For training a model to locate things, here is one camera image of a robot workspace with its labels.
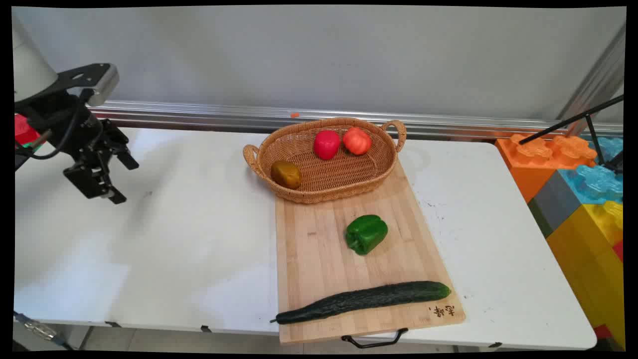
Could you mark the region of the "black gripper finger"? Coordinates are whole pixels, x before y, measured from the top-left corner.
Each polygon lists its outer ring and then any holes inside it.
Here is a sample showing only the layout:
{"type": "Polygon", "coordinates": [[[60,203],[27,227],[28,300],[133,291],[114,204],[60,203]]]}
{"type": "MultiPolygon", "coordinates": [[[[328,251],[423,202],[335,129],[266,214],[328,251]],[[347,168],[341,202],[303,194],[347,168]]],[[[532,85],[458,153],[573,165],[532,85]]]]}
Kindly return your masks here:
{"type": "Polygon", "coordinates": [[[136,170],[139,163],[131,155],[128,148],[129,139],[108,119],[102,120],[103,140],[105,147],[114,154],[128,170],[136,170]]]}
{"type": "Polygon", "coordinates": [[[107,198],[114,204],[121,204],[127,198],[110,179],[109,162],[112,157],[112,152],[81,152],[73,166],[62,173],[86,198],[107,198]]]}

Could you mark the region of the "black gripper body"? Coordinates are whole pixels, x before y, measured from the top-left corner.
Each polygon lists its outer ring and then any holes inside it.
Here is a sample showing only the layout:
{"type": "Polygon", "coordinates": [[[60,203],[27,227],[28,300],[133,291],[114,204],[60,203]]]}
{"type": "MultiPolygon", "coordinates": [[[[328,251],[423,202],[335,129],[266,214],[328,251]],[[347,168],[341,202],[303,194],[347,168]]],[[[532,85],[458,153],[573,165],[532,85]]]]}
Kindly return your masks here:
{"type": "Polygon", "coordinates": [[[106,152],[102,121],[86,106],[94,95],[96,91],[82,91],[79,95],[58,91],[17,102],[16,113],[25,116],[27,124],[45,137],[54,150],[37,155],[35,145],[17,145],[16,162],[44,161],[59,153],[66,153],[75,161],[81,152],[106,152]]]}

